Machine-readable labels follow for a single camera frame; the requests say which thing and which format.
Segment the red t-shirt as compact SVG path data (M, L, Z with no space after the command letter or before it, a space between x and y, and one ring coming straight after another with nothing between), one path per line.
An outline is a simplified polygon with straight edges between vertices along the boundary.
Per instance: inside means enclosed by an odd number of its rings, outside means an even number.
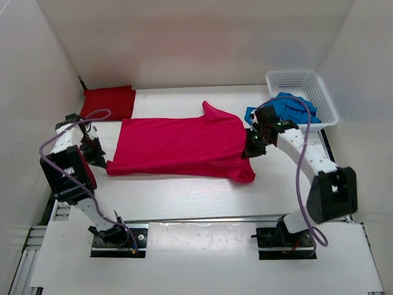
M84 98L81 117L87 118L93 111L108 109L111 115L106 120L122 121L132 117L136 91L130 85L98 88L84 90Z

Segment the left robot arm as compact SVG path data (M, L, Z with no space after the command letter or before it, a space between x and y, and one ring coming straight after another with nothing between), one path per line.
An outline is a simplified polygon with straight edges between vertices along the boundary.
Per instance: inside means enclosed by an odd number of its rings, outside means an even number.
M56 136L39 148L40 165L54 197L77 208L93 223L88 230L104 243L123 246L129 231L119 215L109 217L95 197L91 166L107 168L94 119L70 114L56 124Z

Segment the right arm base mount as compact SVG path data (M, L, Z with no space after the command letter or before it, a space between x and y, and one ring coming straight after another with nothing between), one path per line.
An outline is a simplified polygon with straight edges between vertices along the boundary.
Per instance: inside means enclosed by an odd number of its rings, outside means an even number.
M275 227L258 227L251 239L257 241L260 261L317 259L309 230L282 235Z

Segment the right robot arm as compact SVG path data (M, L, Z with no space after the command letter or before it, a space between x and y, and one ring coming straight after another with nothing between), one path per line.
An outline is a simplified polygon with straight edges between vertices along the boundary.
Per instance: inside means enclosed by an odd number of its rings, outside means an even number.
M292 120L282 120L274 107L259 107L248 115L244 158L266 154L273 145L297 164L295 177L304 174L311 187L306 202L296 212L283 216L277 224L276 239L293 244L298 233L315 230L318 224L353 214L358 209L357 175L351 167L340 167L308 144L306 132Z

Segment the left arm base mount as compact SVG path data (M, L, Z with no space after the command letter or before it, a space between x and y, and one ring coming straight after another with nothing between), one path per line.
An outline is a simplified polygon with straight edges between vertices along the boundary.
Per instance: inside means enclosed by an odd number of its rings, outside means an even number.
M101 232L90 226L88 230L93 234L90 257L145 258L149 225L147 223L128 223L126 226L132 231L132 235L118 226Z

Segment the pink t-shirt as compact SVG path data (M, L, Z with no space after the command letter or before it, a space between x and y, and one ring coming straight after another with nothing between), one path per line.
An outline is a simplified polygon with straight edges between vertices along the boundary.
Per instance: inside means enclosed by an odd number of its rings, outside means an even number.
M200 117L123 120L109 176L191 175L249 184L255 173L242 153L246 130L234 114L202 104Z

